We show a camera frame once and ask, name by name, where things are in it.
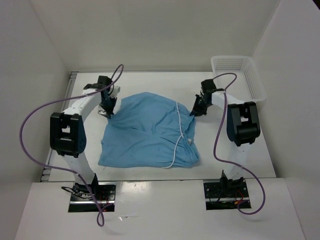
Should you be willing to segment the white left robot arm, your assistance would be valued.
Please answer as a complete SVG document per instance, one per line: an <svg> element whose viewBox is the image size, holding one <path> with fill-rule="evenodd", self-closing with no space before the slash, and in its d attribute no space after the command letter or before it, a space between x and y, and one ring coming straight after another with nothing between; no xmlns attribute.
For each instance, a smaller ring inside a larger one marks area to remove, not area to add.
<svg viewBox="0 0 320 240"><path fill-rule="evenodd" d="M96 83L88 83L81 98L62 112L50 116L50 147L65 160L75 179L72 191L94 200L100 194L96 173L85 155L87 137L84 122L97 108L97 113L107 119L114 114L120 87L108 76L100 75Z"/></svg>

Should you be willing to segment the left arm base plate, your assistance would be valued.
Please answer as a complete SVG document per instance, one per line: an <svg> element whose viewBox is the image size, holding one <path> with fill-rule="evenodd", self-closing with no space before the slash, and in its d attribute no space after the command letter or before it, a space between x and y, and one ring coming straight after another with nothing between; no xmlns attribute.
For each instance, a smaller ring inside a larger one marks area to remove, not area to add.
<svg viewBox="0 0 320 240"><path fill-rule="evenodd" d="M72 187L62 186L62 190L70 193L69 213L93 213L98 208L85 186L74 184ZM116 183L100 182L95 190L95 198L103 212L115 211Z"/></svg>

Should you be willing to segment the light blue shorts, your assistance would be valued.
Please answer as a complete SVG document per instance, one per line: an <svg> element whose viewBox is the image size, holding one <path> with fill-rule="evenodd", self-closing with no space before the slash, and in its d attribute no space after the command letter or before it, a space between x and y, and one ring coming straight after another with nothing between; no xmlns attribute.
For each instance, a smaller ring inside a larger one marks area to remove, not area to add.
<svg viewBox="0 0 320 240"><path fill-rule="evenodd" d="M195 127L195 117L175 100L150 92L127 96L105 127L98 164L191 168L200 160Z"/></svg>

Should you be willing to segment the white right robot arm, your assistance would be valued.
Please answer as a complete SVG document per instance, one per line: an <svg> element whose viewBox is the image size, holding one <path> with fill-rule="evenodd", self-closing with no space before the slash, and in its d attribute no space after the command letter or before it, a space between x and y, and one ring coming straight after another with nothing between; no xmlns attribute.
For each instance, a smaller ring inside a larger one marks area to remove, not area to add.
<svg viewBox="0 0 320 240"><path fill-rule="evenodd" d="M195 96L190 115L195 117L206 115L211 106L223 110L213 145L213 156L217 161L228 164L222 170L219 191L223 196L230 197L243 184L248 150L261 134L257 105L253 101L244 102L227 94L225 89L216 87L213 79L206 79L201 82L201 91ZM218 140L224 122L226 122L227 137L231 142L227 160L217 156Z"/></svg>

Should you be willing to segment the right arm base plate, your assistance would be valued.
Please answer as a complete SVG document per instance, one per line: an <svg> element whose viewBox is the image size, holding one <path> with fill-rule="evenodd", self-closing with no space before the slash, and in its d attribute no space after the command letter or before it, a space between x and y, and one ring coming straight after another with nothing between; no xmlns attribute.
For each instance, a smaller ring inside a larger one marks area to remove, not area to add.
<svg viewBox="0 0 320 240"><path fill-rule="evenodd" d="M240 204L240 209L251 209L249 192L245 182L242 187L230 193L223 193L218 181L204 181L203 189L207 211L233 210L237 209L238 204Z"/></svg>

